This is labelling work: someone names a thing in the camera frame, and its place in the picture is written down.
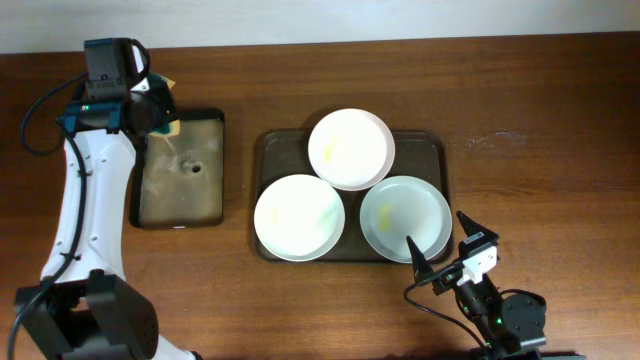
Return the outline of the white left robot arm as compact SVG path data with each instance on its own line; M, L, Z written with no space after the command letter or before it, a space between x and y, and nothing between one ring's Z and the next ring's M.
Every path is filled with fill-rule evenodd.
M58 118L66 178L53 248L37 286L18 289L15 327L48 359L196 359L159 333L152 303L122 262L125 196L134 141L172 121L172 81L151 73L126 84L82 77Z

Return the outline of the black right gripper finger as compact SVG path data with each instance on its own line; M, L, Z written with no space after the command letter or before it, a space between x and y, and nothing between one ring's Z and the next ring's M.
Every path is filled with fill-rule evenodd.
M499 235L497 233L475 222L462 211L457 211L456 216L467 236L464 240L465 244L470 244L474 241L484 241L496 244L499 240Z
M434 273L431 265L426 260L425 255L418 248L418 246L410 236L406 237L406 242L411 255L414 280L415 281L428 280Z

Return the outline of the cream white plate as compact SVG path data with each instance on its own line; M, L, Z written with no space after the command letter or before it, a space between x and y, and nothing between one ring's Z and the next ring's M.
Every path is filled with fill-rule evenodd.
M316 260L340 239L346 223L337 191L316 176L294 174L267 186L254 209L260 244L290 262Z

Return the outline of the yellow green sponge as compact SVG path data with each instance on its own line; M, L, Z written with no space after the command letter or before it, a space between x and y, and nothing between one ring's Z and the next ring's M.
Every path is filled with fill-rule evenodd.
M171 92L176 82L157 73L151 73L147 80L151 86L147 94L158 103L161 113L161 119L150 135L164 138L177 136L180 133L180 119Z

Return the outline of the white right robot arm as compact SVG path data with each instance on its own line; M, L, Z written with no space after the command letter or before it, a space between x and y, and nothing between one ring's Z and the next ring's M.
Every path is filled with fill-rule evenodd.
M465 331L477 343L473 359L580 359L575 352L543 353L547 303L544 297L522 289L500 290L488 276L498 261L499 235L478 224L461 211L456 216L467 238L458 245L459 257L435 271L411 237L406 242L411 254L414 283L404 300ZM477 328L472 331L460 321L417 303L410 293L430 285L435 295L454 292L456 305Z

